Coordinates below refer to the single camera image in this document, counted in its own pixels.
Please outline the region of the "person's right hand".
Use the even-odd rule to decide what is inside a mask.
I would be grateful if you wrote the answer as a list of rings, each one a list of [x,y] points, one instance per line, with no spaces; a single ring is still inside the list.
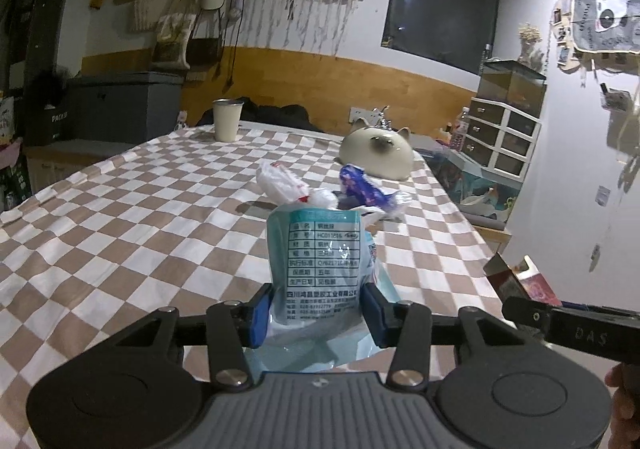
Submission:
[[[608,441],[608,447],[611,449],[632,448],[639,441],[639,404],[629,395],[624,383],[626,368],[630,369],[630,366],[623,363],[615,365],[604,379],[606,386],[615,389],[612,397],[611,436]]]

